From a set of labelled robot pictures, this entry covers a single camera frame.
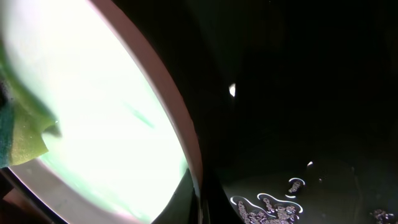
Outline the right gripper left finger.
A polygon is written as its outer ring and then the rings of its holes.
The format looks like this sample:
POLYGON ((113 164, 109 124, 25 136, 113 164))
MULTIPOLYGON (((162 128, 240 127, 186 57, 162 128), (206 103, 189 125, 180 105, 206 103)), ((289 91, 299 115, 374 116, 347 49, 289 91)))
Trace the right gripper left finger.
POLYGON ((167 206, 152 224, 198 224, 198 202, 188 169, 167 206))

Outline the white plate with green stain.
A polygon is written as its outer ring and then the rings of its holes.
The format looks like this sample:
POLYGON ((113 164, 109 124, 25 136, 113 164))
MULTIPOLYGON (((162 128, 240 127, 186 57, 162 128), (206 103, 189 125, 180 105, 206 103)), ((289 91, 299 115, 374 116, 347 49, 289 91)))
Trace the white plate with green stain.
POLYGON ((54 223, 152 223, 191 173, 197 134, 160 56, 112 1, 2 1, 15 76, 55 116, 48 152, 7 174, 54 223))

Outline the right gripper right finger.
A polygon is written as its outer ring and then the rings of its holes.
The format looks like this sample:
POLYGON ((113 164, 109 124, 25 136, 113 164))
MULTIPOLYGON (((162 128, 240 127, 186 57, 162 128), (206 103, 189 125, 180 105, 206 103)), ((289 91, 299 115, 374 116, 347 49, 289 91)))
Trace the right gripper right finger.
POLYGON ((207 202, 207 223, 242 224, 241 218, 229 202, 220 181, 214 174, 206 174, 203 183, 207 202))

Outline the green yellow scrub sponge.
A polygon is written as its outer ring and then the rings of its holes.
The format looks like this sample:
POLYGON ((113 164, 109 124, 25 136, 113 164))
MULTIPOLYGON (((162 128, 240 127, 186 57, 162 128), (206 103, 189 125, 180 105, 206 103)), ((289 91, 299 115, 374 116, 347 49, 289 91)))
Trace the green yellow scrub sponge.
POLYGON ((15 76, 1 44, 1 168, 48 152, 43 134, 62 136, 52 112, 15 76))

